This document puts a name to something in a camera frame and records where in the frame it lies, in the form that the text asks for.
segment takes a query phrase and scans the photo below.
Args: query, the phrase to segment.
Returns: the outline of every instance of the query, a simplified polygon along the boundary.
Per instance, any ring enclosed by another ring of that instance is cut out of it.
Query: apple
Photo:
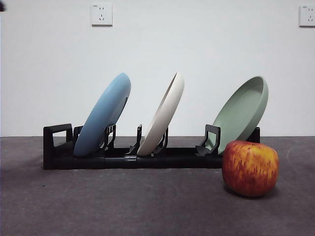
[[[222,176],[226,185],[238,194],[258,197],[268,193],[277,182],[278,154],[272,148],[246,141],[226,145]]]

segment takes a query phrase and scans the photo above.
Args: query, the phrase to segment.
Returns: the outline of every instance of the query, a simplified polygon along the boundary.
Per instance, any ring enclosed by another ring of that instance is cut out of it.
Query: green plate
[[[221,128],[219,154],[234,140],[246,140],[257,127],[267,105],[268,86],[262,77],[244,83],[223,106],[213,125]],[[215,136],[209,134],[206,147],[211,149]]]

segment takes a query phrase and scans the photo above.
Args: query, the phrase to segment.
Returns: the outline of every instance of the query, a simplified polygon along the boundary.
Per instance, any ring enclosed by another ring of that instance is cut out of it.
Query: gray carpet
[[[224,187],[220,169],[43,171],[41,137],[1,138],[1,235],[314,236],[315,137],[262,143],[278,152],[280,175],[248,199]]]

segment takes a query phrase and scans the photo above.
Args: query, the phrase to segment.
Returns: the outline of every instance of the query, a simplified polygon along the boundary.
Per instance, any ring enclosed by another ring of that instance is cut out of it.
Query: wall outlet
[[[315,5],[303,5],[299,7],[300,27],[315,27]]]
[[[94,4],[91,6],[92,26],[113,25],[113,5],[111,3]]]

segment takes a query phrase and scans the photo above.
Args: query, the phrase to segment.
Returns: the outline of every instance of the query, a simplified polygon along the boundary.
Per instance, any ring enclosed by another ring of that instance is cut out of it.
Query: black dish rack
[[[73,149],[82,126],[72,131],[71,124],[44,127],[43,130],[43,169],[137,169],[137,168],[221,168],[222,156],[218,155],[220,146],[220,127],[207,124],[203,142],[195,147],[167,147],[168,129],[155,150],[148,156],[137,156],[142,138],[142,125],[137,127],[136,143],[130,147],[114,147],[116,125],[104,131],[104,145],[86,157],[75,157]],[[66,142],[54,145],[53,134],[66,131]],[[215,134],[216,143],[211,150],[205,147],[208,135]],[[249,142],[260,143],[260,129],[257,127]]]

